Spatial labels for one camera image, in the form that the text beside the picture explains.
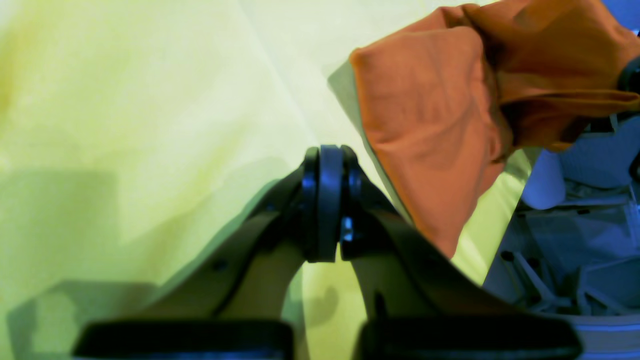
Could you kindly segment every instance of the orange fabric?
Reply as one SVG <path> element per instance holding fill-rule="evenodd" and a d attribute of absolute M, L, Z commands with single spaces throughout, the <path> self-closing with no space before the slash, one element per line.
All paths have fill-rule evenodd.
<path fill-rule="evenodd" d="M 366 136 L 445 255 L 518 147 L 562 150 L 589 120 L 640 110 L 616 90 L 640 40 L 599 0 L 440 8 L 350 57 Z"/>

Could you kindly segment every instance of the black mechanical part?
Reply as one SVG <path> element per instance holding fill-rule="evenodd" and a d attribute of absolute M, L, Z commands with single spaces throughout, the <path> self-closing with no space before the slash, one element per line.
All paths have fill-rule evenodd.
<path fill-rule="evenodd" d="M 342 146 L 309 149 L 300 168 L 274 185 L 188 279 L 141 313 L 94 324 L 75 354 L 149 354 L 150 340 L 138 351 L 118 335 L 144 332 L 175 337 L 167 340 L 170 349 L 156 348 L 163 359 L 194 352 L 198 359 L 290 359 L 292 332 L 280 322 L 287 287 L 304 261 L 334 261 L 338 243 L 369 317 L 357 359 L 575 359 L 581 352 L 569 325 L 524 313 L 457 271 Z M 224 341 L 214 339 L 218 334 Z M 255 339 L 243 342 L 245 336 Z M 189 338 L 209 339 L 210 347 Z M 267 357 L 251 357 L 257 348 Z"/>

